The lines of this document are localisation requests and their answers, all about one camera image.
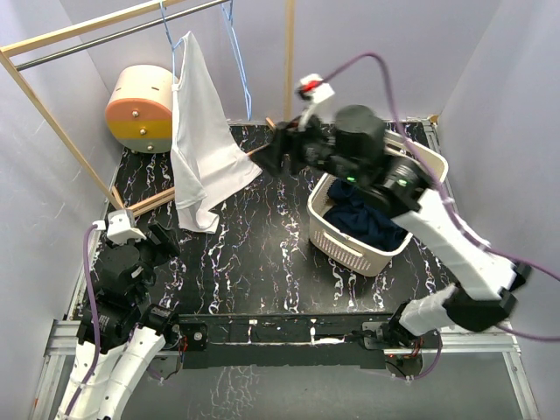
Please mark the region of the white t shirt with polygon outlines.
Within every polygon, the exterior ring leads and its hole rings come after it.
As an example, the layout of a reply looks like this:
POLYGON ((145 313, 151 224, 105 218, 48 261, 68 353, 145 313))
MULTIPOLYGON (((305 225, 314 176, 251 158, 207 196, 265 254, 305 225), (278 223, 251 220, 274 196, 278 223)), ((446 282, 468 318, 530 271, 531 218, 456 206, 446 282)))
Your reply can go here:
POLYGON ((212 209, 251 184, 262 169, 234 140, 221 100, 192 32, 182 37, 182 64, 171 86, 171 168, 179 227, 216 232, 212 209))

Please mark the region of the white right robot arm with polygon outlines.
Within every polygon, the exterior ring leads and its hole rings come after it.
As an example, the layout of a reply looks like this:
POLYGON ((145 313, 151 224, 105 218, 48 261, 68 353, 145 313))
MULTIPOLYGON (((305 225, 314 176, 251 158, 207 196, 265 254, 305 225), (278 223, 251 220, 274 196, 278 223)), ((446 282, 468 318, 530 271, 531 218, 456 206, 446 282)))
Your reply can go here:
POLYGON ((525 284, 529 266, 468 241, 466 228, 452 222, 437 181, 418 158, 386 151, 385 123, 370 108, 340 109, 332 136, 322 131, 316 116, 304 127, 299 123, 279 123, 272 140, 253 152, 251 160, 272 176, 288 162, 293 175, 310 166, 349 182, 368 205, 426 245, 456 278, 435 294, 402 303, 371 338, 410 347, 432 330, 457 325, 480 333, 510 316, 517 303, 514 292, 525 284))

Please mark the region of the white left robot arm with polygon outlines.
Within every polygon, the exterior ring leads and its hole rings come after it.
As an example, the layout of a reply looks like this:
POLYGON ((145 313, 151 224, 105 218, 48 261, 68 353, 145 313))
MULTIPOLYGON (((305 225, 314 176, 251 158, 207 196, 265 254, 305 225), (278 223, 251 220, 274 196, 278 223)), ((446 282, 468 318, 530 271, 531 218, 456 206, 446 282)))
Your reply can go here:
POLYGON ((58 419, 118 419, 159 351, 176 347, 179 317, 150 301, 155 269, 179 255, 176 234, 160 223, 122 244, 107 240, 87 285, 73 369, 58 419))

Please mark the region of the blue wire hanger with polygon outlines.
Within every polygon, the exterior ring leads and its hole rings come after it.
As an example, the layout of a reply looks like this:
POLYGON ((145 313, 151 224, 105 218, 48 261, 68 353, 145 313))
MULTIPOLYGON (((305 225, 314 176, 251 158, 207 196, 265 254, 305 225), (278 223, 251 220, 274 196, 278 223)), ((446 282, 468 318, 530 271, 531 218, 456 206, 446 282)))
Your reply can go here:
POLYGON ((165 35, 171 48, 171 74, 173 76, 173 83, 179 84, 182 79, 183 58, 185 57, 184 51, 182 49, 184 40, 182 38, 180 38, 177 41, 173 40, 165 14, 166 7, 164 6, 163 1, 159 2, 159 10, 160 10, 161 18, 163 19, 165 35))
POLYGON ((246 109, 246 117, 247 120, 250 121, 253 116, 253 107, 252 107, 252 95, 249 89, 248 78, 246 75, 246 70, 243 63, 243 57, 241 48, 239 45, 238 38, 235 32, 235 25, 234 25, 234 0, 226 1, 226 6, 222 5, 220 7, 224 25, 226 28, 227 36, 229 39, 229 43, 234 55, 234 61, 237 65, 238 73, 240 76, 241 81, 241 89, 243 94, 243 100, 246 109))

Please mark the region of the navy blue t shirt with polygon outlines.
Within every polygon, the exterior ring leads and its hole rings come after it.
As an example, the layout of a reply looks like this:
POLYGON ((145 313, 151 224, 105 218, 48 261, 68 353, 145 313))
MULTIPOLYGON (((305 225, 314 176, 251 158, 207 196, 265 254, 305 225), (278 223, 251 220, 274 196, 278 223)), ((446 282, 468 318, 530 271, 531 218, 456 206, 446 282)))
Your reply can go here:
POLYGON ((367 205, 358 190, 340 179, 333 181, 327 197, 334 202, 323 219, 341 233, 384 252, 398 249, 408 232, 377 209, 367 205))

